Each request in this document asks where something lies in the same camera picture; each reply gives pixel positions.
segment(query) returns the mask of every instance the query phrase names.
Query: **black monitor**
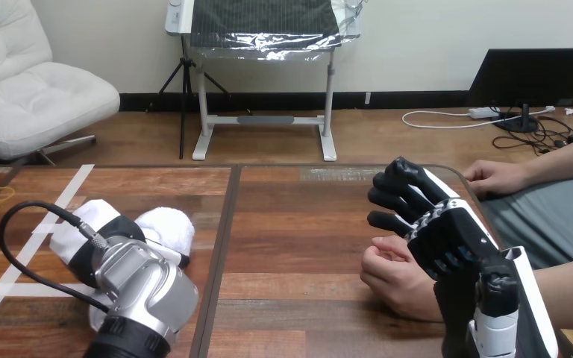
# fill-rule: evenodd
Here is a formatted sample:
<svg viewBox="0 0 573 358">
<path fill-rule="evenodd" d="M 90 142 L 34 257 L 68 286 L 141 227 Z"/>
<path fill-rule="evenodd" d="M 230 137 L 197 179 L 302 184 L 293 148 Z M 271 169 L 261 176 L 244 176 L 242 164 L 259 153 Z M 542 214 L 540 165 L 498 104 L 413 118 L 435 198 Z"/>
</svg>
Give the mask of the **black monitor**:
<svg viewBox="0 0 573 358">
<path fill-rule="evenodd" d="M 467 98 L 469 107 L 520 107 L 520 119 L 495 123 L 520 133 L 537 129 L 529 107 L 549 105 L 573 105 L 573 48 L 490 49 Z"/>
</svg>

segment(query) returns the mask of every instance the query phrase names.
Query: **person's leg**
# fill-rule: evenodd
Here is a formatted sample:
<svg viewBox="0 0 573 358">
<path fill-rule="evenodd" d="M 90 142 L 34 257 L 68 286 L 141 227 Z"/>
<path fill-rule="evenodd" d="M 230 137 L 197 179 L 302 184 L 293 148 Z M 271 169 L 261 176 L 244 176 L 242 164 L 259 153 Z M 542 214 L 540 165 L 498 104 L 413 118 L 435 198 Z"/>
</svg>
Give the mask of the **person's leg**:
<svg viewBox="0 0 573 358">
<path fill-rule="evenodd" d="M 524 246 L 534 269 L 573 261 L 573 180 L 482 203 L 504 244 Z"/>
</svg>

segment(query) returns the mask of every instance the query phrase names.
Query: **monitor stand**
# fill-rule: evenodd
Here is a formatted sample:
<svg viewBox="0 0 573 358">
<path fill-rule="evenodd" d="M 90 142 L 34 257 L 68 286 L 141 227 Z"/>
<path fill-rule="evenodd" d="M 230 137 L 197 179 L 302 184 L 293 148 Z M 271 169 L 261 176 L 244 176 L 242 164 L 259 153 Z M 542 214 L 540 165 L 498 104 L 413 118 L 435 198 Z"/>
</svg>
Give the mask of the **monitor stand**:
<svg viewBox="0 0 573 358">
<path fill-rule="evenodd" d="M 528 103 L 524 103 L 522 104 L 522 117 L 521 118 L 517 118 L 517 119 L 513 119 L 510 121 L 505 121 L 505 122 L 496 122 L 494 123 L 494 126 L 496 126 L 497 128 L 503 129 L 505 131 L 509 131 L 509 132 L 514 132 L 514 133 L 530 133 L 530 132 L 534 132 L 537 130 L 537 128 L 539 128 L 539 124 L 537 122 L 537 120 L 533 117 L 531 117 L 528 113 L 530 112 L 530 106 L 528 105 Z M 504 119 L 504 118 L 510 118 L 510 117 L 514 117 L 514 116 L 519 116 L 520 113 L 505 113 L 505 114 L 500 114 L 500 116 L 498 117 L 499 119 Z"/>
</svg>

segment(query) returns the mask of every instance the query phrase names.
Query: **white chair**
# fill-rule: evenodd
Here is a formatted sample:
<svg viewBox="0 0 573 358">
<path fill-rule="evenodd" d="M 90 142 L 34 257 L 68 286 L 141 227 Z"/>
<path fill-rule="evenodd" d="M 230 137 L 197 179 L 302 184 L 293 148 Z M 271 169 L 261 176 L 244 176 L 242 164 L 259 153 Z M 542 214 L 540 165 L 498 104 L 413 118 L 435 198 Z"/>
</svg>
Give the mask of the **white chair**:
<svg viewBox="0 0 573 358">
<path fill-rule="evenodd" d="M 47 154 L 95 136 L 46 147 L 117 112 L 108 82 L 51 62 L 49 42 L 29 0 L 0 0 L 0 159 Z"/>
</svg>

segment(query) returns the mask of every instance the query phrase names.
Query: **power strip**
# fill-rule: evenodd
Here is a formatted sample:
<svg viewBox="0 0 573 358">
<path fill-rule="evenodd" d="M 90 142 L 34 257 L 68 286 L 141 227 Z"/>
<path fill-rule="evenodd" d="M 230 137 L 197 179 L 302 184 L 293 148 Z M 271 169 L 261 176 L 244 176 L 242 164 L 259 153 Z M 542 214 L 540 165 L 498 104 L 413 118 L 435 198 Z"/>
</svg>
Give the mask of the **power strip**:
<svg viewBox="0 0 573 358">
<path fill-rule="evenodd" d="M 484 119 L 484 118 L 491 118 L 497 117 L 497 114 L 494 110 L 489 107 L 482 107 L 482 108 L 471 108 L 469 109 L 469 117 L 473 119 Z"/>
</svg>

